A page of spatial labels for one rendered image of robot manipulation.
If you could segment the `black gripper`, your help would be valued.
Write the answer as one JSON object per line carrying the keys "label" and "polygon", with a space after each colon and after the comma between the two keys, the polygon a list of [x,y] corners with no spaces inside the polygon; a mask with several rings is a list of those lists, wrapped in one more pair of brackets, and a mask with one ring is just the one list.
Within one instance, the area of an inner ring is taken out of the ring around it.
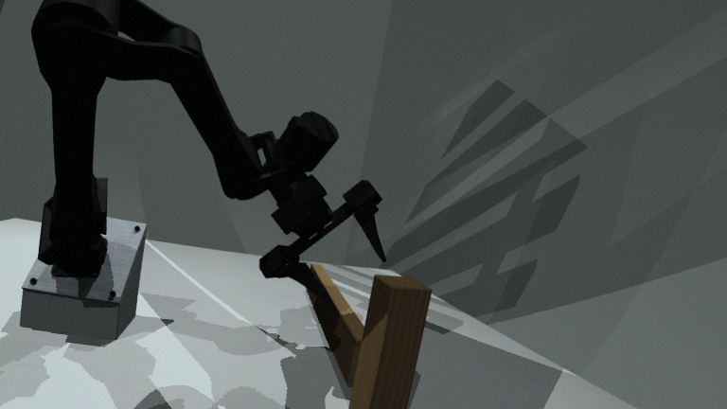
{"label": "black gripper", "polygon": [[[301,191],[299,183],[304,179],[290,184],[279,193],[276,198],[278,208]],[[295,226],[293,231],[299,235],[298,240],[290,246],[277,245],[259,260],[260,270],[266,279],[290,277],[303,284],[321,300],[330,303],[331,300],[327,291],[320,284],[307,263],[299,262],[299,256],[351,215],[355,217],[381,260],[383,262],[387,261],[381,246],[374,216],[379,211],[376,205],[382,200],[379,193],[369,181],[362,180],[347,191],[343,197],[346,202],[335,211],[332,212],[330,208],[320,211],[318,208],[317,212],[309,219]],[[328,223],[329,225],[325,227]],[[311,238],[315,233],[316,235]]]}

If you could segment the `dark brown wooden post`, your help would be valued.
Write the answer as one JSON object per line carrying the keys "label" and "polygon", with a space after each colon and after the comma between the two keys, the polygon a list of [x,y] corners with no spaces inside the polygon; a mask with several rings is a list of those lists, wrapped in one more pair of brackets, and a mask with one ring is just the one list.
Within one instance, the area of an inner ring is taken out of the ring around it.
{"label": "dark brown wooden post", "polygon": [[407,409],[432,290],[374,275],[348,409]]}

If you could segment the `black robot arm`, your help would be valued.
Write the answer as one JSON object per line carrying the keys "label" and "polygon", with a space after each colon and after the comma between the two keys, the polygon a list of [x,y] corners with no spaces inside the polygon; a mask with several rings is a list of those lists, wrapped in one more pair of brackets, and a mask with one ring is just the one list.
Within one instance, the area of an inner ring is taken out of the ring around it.
{"label": "black robot arm", "polygon": [[52,93],[56,185],[44,204],[38,260],[53,265],[53,276],[98,277],[108,250],[100,235],[107,234],[108,178],[93,173],[97,97],[106,77],[171,84],[213,154],[225,196],[247,201],[270,190],[276,201],[305,178],[271,214],[285,235],[318,208],[329,209],[327,192],[305,172],[338,140],[334,125],[311,111],[293,116],[279,139],[273,131],[242,132],[191,29],[140,0],[44,0],[31,36]]}

